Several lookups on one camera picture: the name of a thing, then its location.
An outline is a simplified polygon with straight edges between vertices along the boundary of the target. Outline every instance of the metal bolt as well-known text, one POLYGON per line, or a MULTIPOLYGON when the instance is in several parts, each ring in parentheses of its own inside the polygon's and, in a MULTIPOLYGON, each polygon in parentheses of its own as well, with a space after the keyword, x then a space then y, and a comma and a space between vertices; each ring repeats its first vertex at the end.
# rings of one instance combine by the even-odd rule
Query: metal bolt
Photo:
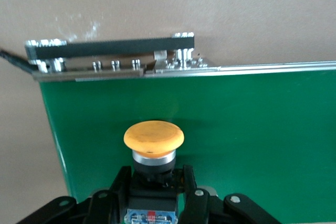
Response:
POLYGON ((120 61, 111 60, 111 67, 112 67, 112 70, 114 71, 120 69, 120 61))
POLYGON ((63 72, 66 70, 63 58, 55 58, 49 60, 34 60, 32 64, 37 65, 38 70, 42 73, 63 72))
POLYGON ((196 190, 195 191, 195 195, 196 196, 203 196, 204 195, 204 192, 202 190, 196 190))
POLYGON ((92 67, 93 67, 93 69, 94 69, 94 71, 100 71, 101 70, 101 67, 102 67, 102 65, 101 65, 101 61, 99 60, 99 61, 97 61, 97 62, 93 62, 92 63, 92 67))
POLYGON ((168 63, 167 65, 166 65, 166 68, 174 68, 175 66, 173 65, 173 64, 171 64, 171 63, 168 63))
MULTIPOLYGON (((176 33, 173 34, 172 38, 188 38, 194 37, 194 33, 176 33)), ((185 48, 175 50, 175 57, 179 60, 180 67, 183 69, 187 68, 187 61, 192 60, 192 51, 194 48, 185 48)))
POLYGON ((140 60, 137 59, 137 60, 132 60, 132 68, 133 70, 137 70, 140 68, 140 60))
POLYGON ((231 196, 230 200, 233 203, 240 203, 240 198, 238 196, 231 196))

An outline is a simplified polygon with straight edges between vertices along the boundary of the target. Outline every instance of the beige wall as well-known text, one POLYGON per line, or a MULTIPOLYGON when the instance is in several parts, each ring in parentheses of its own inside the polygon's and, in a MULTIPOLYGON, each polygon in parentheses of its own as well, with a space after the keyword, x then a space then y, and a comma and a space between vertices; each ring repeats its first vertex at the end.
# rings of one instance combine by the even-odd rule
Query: beige wall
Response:
MULTIPOLYGON (((221 65, 334 60, 336 0, 0 0, 0 47, 193 31, 221 65)), ((0 222, 65 194, 38 84, 0 60, 0 222)))

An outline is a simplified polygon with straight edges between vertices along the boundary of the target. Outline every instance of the black rubber strip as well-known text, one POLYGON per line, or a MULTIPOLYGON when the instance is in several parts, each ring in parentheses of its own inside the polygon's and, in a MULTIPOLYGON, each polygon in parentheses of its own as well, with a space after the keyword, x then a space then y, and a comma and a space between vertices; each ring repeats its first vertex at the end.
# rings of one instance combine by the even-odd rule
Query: black rubber strip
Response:
POLYGON ((161 50, 194 48, 194 37, 114 40, 72 43, 63 46, 26 46, 28 59, 44 60, 97 55, 142 54, 161 50))
POLYGON ((23 59, 20 56, 14 54, 10 54, 9 52, 0 50, 0 57, 4 58, 14 66, 21 68, 27 73, 31 74, 33 71, 38 70, 36 65, 30 65, 26 59, 23 59))

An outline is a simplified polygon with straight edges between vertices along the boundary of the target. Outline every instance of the green panel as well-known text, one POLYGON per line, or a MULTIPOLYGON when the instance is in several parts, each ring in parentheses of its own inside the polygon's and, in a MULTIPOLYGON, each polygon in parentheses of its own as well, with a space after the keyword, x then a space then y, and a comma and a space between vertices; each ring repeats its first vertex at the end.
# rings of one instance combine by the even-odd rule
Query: green panel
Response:
POLYGON ((248 195, 284 223, 336 221, 336 72, 41 83, 79 201, 132 163, 134 123, 177 124, 177 167, 220 198, 248 195))

